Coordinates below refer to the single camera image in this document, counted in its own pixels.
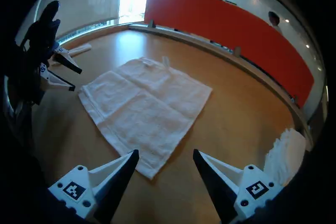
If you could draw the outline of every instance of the folded towel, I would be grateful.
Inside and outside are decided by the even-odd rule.
[[[286,129],[266,154],[264,172],[286,186],[298,172],[305,155],[306,139],[294,129]]]
[[[137,171],[152,179],[205,105],[211,88],[165,64],[128,61],[81,88],[79,98],[120,155],[138,149]]]

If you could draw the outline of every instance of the red panel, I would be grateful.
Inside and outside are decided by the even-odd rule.
[[[221,0],[147,0],[145,23],[194,33],[228,48],[276,79],[303,106],[314,83],[306,63],[274,28],[251,13]]]

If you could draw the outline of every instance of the person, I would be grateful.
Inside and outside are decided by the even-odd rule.
[[[274,29],[276,29],[282,35],[281,29],[278,26],[279,23],[280,23],[279,16],[277,14],[275,14],[273,11],[270,11],[270,12],[268,12],[268,17],[270,19],[270,23],[272,24],[272,27]]]

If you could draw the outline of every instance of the towel tag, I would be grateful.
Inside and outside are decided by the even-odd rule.
[[[163,63],[163,65],[164,65],[166,68],[169,69],[169,67],[170,67],[170,63],[169,63],[169,58],[168,58],[168,57],[163,56],[163,57],[162,57],[162,63]]]

